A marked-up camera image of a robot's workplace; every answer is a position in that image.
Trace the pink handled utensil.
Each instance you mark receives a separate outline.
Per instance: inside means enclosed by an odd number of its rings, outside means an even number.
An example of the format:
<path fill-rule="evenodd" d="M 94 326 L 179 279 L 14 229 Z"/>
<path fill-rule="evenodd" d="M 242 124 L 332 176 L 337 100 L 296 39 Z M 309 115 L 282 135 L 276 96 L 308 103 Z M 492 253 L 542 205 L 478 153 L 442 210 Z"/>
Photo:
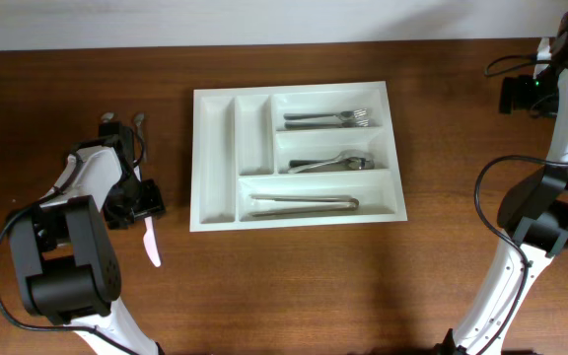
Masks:
<path fill-rule="evenodd" d="M 144 249 L 150 259 L 151 263 L 159 268 L 162 265 L 161 257 L 159 254 L 156 234 L 155 234 L 155 226 L 152 217 L 145 217 L 144 218 L 145 224 L 145 234 L 143 236 L 143 245 Z"/>

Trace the dark metal knife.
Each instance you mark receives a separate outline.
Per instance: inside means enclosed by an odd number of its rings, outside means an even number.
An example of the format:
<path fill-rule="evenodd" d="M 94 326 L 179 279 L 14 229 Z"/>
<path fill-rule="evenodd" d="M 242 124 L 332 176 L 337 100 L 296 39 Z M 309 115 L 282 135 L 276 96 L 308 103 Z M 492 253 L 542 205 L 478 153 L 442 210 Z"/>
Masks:
<path fill-rule="evenodd" d="M 300 195 L 253 194 L 250 196 L 250 198 L 254 200 L 268 200 L 274 202 L 318 202 L 318 203 L 359 204 L 358 199 L 348 195 L 300 196 Z"/>
<path fill-rule="evenodd" d="M 251 212 L 249 213 L 249 215 L 251 217 L 267 217 L 267 216 L 320 213 L 320 212 L 332 212 L 332 211 L 353 211 L 357 210 L 358 208 L 359 205 L 355 203 L 336 203 L 336 204 L 321 205 L 321 206 L 258 211 L 258 212 Z"/>

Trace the metal fork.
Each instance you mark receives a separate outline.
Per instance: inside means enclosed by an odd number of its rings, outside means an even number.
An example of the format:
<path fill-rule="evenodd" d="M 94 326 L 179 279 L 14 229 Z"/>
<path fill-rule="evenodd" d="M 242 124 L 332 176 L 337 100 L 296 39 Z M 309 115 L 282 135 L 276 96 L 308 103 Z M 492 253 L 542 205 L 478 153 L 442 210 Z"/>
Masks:
<path fill-rule="evenodd" d="M 351 120 L 336 122 L 302 122 L 302 121 L 286 121 L 284 127 L 287 130 L 303 130 L 303 129 L 331 129 L 331 128 L 359 128 L 371 127 L 370 120 Z"/>
<path fill-rule="evenodd" d="M 321 112 L 321 113 L 285 113 L 283 115 L 285 120 L 304 120 L 314 119 L 321 117 L 335 117 L 339 120 L 357 120 L 362 119 L 368 115 L 369 111 L 366 108 L 358 108 L 354 110 L 345 110 L 339 112 Z"/>

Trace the large metal spoon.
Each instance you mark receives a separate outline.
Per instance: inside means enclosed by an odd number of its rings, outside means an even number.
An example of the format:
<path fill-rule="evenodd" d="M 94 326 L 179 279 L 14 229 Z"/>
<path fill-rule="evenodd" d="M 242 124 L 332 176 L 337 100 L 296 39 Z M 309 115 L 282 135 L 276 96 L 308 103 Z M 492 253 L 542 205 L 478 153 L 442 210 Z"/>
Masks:
<path fill-rule="evenodd" d="M 289 164 L 288 172 L 290 174 L 300 173 L 304 171 L 315 170 L 328 166 L 342 166 L 346 170 L 359 171 L 371 170 L 376 165 L 373 159 L 366 159 L 363 157 L 350 157 L 345 159 L 332 159 L 324 161 L 291 161 Z"/>
<path fill-rule="evenodd" d="M 287 173 L 298 174 L 335 165 L 350 171 L 371 170 L 376 166 L 371 154 L 359 150 L 345 150 L 326 160 L 292 160 L 289 162 Z"/>

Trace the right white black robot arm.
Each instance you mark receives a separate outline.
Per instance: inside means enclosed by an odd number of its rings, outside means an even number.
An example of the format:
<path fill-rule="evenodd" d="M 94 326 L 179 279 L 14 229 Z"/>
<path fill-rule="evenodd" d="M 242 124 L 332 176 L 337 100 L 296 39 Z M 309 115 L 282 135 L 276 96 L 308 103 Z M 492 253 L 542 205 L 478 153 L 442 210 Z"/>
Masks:
<path fill-rule="evenodd" d="M 555 38 L 545 37 L 536 52 L 515 55 L 530 75 L 501 71 L 499 110 L 525 110 L 552 117 L 554 130 L 546 158 L 517 156 L 538 170 L 504 196 L 497 220 L 487 228 L 499 239 L 494 259 L 465 318 L 449 329 L 435 354 L 501 354 L 506 333 L 532 284 L 552 260 L 568 249 L 568 12 Z"/>

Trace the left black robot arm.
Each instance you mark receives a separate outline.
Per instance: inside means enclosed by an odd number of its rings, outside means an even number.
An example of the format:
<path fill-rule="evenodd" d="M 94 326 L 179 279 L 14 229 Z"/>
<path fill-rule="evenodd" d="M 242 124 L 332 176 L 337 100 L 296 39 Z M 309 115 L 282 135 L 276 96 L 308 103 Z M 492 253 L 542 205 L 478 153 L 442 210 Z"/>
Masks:
<path fill-rule="evenodd" d="M 145 145 L 118 121 L 76 144 L 48 193 L 12 214 L 9 242 L 26 311 L 43 332 L 72 331 L 98 354 L 160 354 L 121 300 L 121 274 L 108 231 L 165 212 L 160 189 L 136 169 Z"/>

